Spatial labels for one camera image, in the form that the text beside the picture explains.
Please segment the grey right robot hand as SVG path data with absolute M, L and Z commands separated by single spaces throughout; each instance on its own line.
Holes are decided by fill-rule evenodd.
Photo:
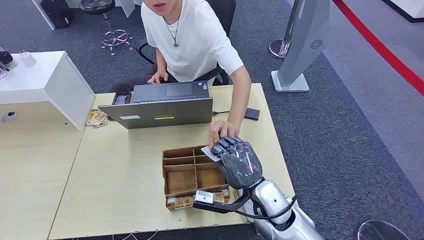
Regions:
M 263 177 L 263 168 L 252 146 L 241 138 L 226 136 L 210 149 L 212 160 L 234 189 L 247 189 Z

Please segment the person's left hand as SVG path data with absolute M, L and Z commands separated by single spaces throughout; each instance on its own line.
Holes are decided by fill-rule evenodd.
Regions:
M 208 147 L 211 149 L 221 138 L 237 137 L 240 134 L 241 122 L 226 120 L 212 121 L 209 125 Z

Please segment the person's right hand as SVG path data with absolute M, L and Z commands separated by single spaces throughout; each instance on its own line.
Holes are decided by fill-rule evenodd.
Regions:
M 147 83 L 150 85 L 167 83 L 168 78 L 169 78 L 169 74 L 166 71 L 164 72 L 158 71 L 147 81 Z

